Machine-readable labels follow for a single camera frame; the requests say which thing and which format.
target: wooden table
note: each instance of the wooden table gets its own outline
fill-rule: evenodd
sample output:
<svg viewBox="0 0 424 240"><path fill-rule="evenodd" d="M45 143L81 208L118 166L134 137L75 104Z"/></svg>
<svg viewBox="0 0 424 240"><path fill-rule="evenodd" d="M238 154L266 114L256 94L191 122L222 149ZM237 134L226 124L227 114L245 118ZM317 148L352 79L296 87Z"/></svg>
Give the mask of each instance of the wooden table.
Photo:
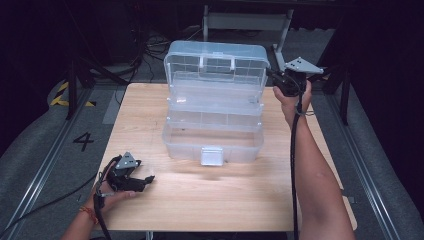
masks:
<svg viewBox="0 0 424 240"><path fill-rule="evenodd" d="M290 130L279 102L266 87L262 124L264 145L253 163L206 167L175 160L162 141L168 85L130 84L125 93L100 169L129 151L142 160L131 177L156 176L134 199L105 215L110 230L136 231L292 231ZM319 148L337 171L315 116L309 125ZM352 226L357 223L345 199Z"/></svg>

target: human arm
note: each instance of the human arm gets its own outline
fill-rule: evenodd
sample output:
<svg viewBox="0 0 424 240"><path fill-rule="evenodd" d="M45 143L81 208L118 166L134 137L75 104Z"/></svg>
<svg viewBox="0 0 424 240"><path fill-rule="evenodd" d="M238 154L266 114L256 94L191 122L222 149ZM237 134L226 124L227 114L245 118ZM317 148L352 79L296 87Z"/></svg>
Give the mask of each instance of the human arm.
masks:
<svg viewBox="0 0 424 240"><path fill-rule="evenodd" d="M298 97L285 97L278 87L273 90L293 128ZM308 82L302 101L304 111L310 101ZM300 116L297 122L295 144L296 191L302 210L300 239L355 239L339 184L313 138L306 116Z"/></svg>
<svg viewBox="0 0 424 240"><path fill-rule="evenodd" d="M112 188L107 182L103 182L100 190L104 193L113 192ZM84 203L84 207L91 209L94 214L94 199L95 187L92 189L87 201ZM124 199L135 197L134 191L120 191L115 192L113 196L105 198L105 206L101 209L102 214L109 211L116 203L121 202ZM61 240L88 240L90 238L91 231L95 226L93 219L90 214L85 211L79 211L74 217L73 221L66 229Z"/></svg>

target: yellow tape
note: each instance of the yellow tape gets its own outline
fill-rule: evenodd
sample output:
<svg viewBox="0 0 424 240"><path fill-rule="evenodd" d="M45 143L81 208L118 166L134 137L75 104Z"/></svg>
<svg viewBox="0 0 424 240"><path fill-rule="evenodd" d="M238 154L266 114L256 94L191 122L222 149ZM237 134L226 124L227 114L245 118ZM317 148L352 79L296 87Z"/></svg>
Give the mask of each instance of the yellow tape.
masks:
<svg viewBox="0 0 424 240"><path fill-rule="evenodd" d="M65 80L62 85L60 86L59 90L56 93L56 96L53 98L52 102L50 103L50 106L53 105L60 105L60 106L69 106L69 101L64 101L64 100L60 100L62 98L63 93L65 92L65 90L68 88L68 81ZM96 102L94 101L88 101L85 106L86 107L95 107L96 106Z"/></svg>

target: box latch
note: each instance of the box latch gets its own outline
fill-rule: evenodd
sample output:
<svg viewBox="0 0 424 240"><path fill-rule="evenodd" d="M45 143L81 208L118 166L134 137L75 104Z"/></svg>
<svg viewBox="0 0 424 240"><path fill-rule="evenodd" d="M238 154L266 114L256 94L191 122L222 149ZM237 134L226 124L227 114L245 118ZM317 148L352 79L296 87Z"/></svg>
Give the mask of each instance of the box latch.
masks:
<svg viewBox="0 0 424 240"><path fill-rule="evenodd" d="M224 151L222 147L202 147L200 162L204 166L222 166L224 164Z"/></svg>

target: black wire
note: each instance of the black wire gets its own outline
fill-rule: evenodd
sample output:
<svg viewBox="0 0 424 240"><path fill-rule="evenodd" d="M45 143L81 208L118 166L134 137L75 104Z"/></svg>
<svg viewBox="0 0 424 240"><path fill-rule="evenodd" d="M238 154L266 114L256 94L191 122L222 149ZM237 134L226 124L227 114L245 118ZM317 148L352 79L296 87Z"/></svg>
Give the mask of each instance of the black wire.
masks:
<svg viewBox="0 0 424 240"><path fill-rule="evenodd" d="M157 60L163 61L163 59L162 59L162 58L156 57L155 55L153 55L153 54L149 53L148 51L146 52L146 55L149 55L151 58L155 58L155 59L157 59Z"/></svg>
<svg viewBox="0 0 424 240"><path fill-rule="evenodd" d="M113 74L117 75L117 76L122 76L131 72L134 72L135 69L137 69L139 67L139 65L133 65L128 69L124 69L122 71L118 71L118 72L114 72ZM98 78L98 79L106 79L108 78L105 75L99 74L99 73L94 73L92 72L91 75L93 75L93 77Z"/></svg>
<svg viewBox="0 0 424 240"><path fill-rule="evenodd" d="M63 196L61 196L61 197L58 197L58 198L56 198L55 200L53 200L53 201L51 201L51 202L49 202L49 203L46 203L46 204L44 204L44 205L42 205L42 206L40 206L40 207L38 207L38 208L36 208L36 209L34 209L34 210L32 210L32 211L30 211L30 212L28 212L28 213L25 213L24 215L22 215L20 218L18 218L18 219L16 219L15 221L13 221L1 234L0 234L0 239L6 234L6 232L10 229L10 228L12 228L13 226L15 226L18 222L20 222L21 220L23 220L23 219L25 219L25 218L27 218L28 216L30 216L30 215L32 215L32 214L34 214L34 213L36 213L36 212L38 212L38 211L40 211L41 209L43 209L43 208L46 208L46 207L48 207L48 206L50 206L50 205L53 205L53 204L55 204L55 203L57 203L57 202L59 202L59 201L62 201L63 199L65 199L65 198L67 198L67 197L69 197L70 195L72 195L72 194L74 194L74 193L76 193L76 192L78 192L79 190L81 190L83 187L85 187L88 183L90 183L95 177L96 177L96 175L97 175L97 173L96 174L94 174L94 176L92 176L90 179L88 179L84 184L82 184L81 186L79 186L78 188L76 188L75 190L73 190L72 192L69 192L69 193L67 193L67 194L65 194L65 195L63 195Z"/></svg>
<svg viewBox="0 0 424 240"><path fill-rule="evenodd" d="M299 226L297 220L297 194L296 194L296 175L295 175L295 155L296 155L296 130L297 122L299 121L300 113L302 112L302 92L299 94L299 103L297 105L297 113L294 116L291 140L290 140L290 172L292 184L292 202L293 202L293 233L294 239L299 239Z"/></svg>
<svg viewBox="0 0 424 240"><path fill-rule="evenodd" d="M109 231L107 230L106 223L104 222L103 215L101 212L101 208L103 206L100 206L99 201L104 201L104 196L102 196L102 191L100 190L100 187L102 186L102 183L104 181L105 175L107 171L109 170L110 166L112 166L113 162L117 162L120 157L115 157L112 160L109 161L109 163L106 165L106 167L103 169L103 172L99 173L99 180L96 183L96 193L93 194L93 200L94 200L94 212L96 213L97 220L99 220L99 224L102 227L103 234L105 235L107 240L111 240L111 236L109 234Z"/></svg>
<svg viewBox="0 0 424 240"><path fill-rule="evenodd" d="M137 67L133 69L133 72L132 72L132 74L131 74L131 77L130 77L130 79L128 80L128 84L130 84L130 83L132 82L132 80L134 79L135 74L137 74L137 72L138 72L138 67L141 65L141 59L140 59L140 58L139 58L138 60L134 60L134 61L137 61L137 62L139 62L139 63L137 64ZM121 98L121 101L119 101L119 100L118 100L118 96L117 96L118 88L119 88L119 85L117 85L117 86L116 86L114 96L115 96L115 101L119 104L119 106L121 106L123 96L122 96L122 98Z"/></svg>
<svg viewBox="0 0 424 240"><path fill-rule="evenodd" d="M192 38L194 38L198 33L202 32L202 31L203 31L203 27L202 28L199 28L196 32L194 32L193 34L191 34L189 37L186 37L184 40L185 41L189 41Z"/></svg>
<svg viewBox="0 0 424 240"><path fill-rule="evenodd" d="M150 65L149 62L146 61L146 59L144 58L144 56L143 56L143 60L144 60L145 63L147 63L147 66L149 66L149 71L150 71L150 74L152 75L150 77L149 83L152 83L153 78L155 78L155 74L153 73L152 66Z"/></svg>
<svg viewBox="0 0 424 240"><path fill-rule="evenodd" d="M157 45L158 43L162 43L161 45L163 45L163 49L153 49L153 47L158 47L159 45ZM164 53L167 53L169 50L169 46L170 46L170 42L154 42L154 43L149 43L146 44L146 51L145 53L148 55L153 55L154 56L160 56Z"/></svg>

